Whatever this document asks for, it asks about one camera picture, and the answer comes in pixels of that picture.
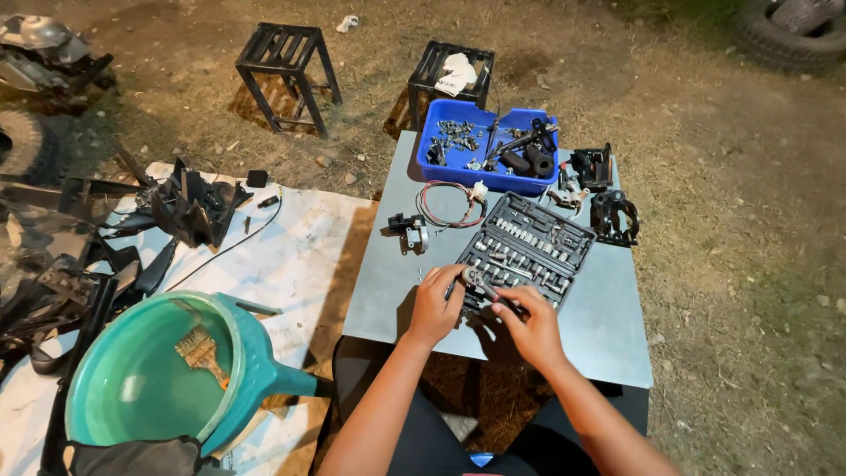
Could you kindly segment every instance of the dirt ground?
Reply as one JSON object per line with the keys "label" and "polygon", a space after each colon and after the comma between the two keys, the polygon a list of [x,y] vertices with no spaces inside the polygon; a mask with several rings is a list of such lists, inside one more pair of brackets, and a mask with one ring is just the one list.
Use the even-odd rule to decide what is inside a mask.
{"label": "dirt ground", "polygon": [[[146,163],[178,148],[204,169],[374,197],[395,146],[384,121],[426,43],[496,51],[489,108],[547,109],[561,147],[610,141],[640,210],[652,443],[689,474],[845,474],[842,74],[766,72],[696,23],[644,21],[619,2],[11,0],[116,57],[122,94],[74,127],[76,173],[109,170],[116,136]],[[342,35],[346,14],[361,25]],[[340,107],[321,100],[330,140],[276,136],[237,101],[233,64],[258,21],[323,29],[343,94]],[[436,386],[467,371],[433,360]],[[481,382],[468,445],[501,451],[539,399],[518,370],[483,365]],[[466,407],[460,391],[447,397]]]}

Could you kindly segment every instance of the hand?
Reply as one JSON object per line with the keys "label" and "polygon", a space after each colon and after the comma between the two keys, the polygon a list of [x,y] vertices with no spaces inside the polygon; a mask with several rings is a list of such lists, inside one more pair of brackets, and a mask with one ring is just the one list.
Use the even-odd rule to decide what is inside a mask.
{"label": "hand", "polygon": [[541,293],[531,286],[512,289],[497,288],[500,296],[510,299],[527,311],[520,320],[508,306],[494,302],[491,310],[508,326],[517,351],[541,374],[562,365],[569,365],[561,347],[558,315]]}
{"label": "hand", "polygon": [[[467,268],[466,264],[450,264],[443,268],[432,268],[417,287],[415,310],[411,314],[408,335],[430,349],[449,334],[459,320],[461,304],[464,302],[464,282],[455,278]],[[449,301],[443,295],[455,281]]]}

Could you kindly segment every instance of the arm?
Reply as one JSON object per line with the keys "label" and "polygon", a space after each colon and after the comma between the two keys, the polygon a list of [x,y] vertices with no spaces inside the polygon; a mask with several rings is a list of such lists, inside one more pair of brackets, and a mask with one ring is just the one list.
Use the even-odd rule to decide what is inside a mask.
{"label": "arm", "polygon": [[520,355],[552,385],[602,476],[678,476],[667,458],[652,448],[564,356],[558,316],[543,296],[530,286],[497,291],[528,311],[524,322],[506,306],[492,306],[508,326]]}
{"label": "arm", "polygon": [[433,268],[418,286],[408,332],[399,339],[382,370],[338,432],[318,476],[380,476],[387,473],[426,359],[459,318],[464,301],[461,280],[456,282],[448,302],[443,296],[464,268],[463,264]]}

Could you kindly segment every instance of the blue plastic tray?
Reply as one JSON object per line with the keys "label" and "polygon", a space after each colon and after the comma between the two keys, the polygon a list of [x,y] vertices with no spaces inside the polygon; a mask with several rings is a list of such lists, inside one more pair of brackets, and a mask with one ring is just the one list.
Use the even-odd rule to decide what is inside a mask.
{"label": "blue plastic tray", "polygon": [[[499,119],[499,126],[497,133],[493,137],[492,145],[495,147],[499,141],[510,142],[514,138],[506,132],[506,129],[516,127],[521,130],[528,130],[531,128],[532,119],[543,119],[553,124],[557,124],[558,120],[554,116],[547,116],[546,111],[539,109],[511,109],[511,112],[502,116]],[[538,196],[551,184],[558,180],[558,151],[556,151],[552,158],[555,161],[555,169],[552,174],[545,179],[535,179],[530,177],[518,177],[517,175],[506,175],[505,169],[501,163],[497,165],[495,172],[483,172],[481,170],[470,170],[464,166],[473,160],[476,162],[484,162],[485,151],[487,147],[488,136],[487,126],[493,124],[493,120],[497,118],[495,113],[488,113],[482,111],[472,102],[459,101],[456,99],[436,99],[429,105],[429,113],[426,115],[426,125],[423,127],[423,133],[420,137],[420,147],[417,149],[417,163],[423,169],[423,176],[427,180],[445,180],[447,182],[458,182],[461,185],[472,187],[474,183],[483,180],[484,184],[493,191],[513,191],[524,196]],[[475,152],[465,149],[460,151],[453,147],[446,153],[447,165],[432,165],[426,160],[426,153],[429,152],[429,145],[431,138],[439,136],[439,129],[437,121],[439,120],[454,120],[461,124],[465,120],[471,124],[475,124],[473,133],[479,148]],[[479,131],[483,131],[482,137],[479,137]],[[558,133],[552,133],[553,140],[558,143]]]}

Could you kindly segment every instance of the brush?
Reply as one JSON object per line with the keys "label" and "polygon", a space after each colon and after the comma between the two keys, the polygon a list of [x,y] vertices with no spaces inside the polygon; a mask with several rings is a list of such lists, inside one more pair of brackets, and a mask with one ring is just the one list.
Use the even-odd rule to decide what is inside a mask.
{"label": "brush", "polygon": [[217,364],[217,343],[202,325],[196,325],[188,334],[176,343],[176,351],[191,368],[207,368],[226,390],[229,375]]}

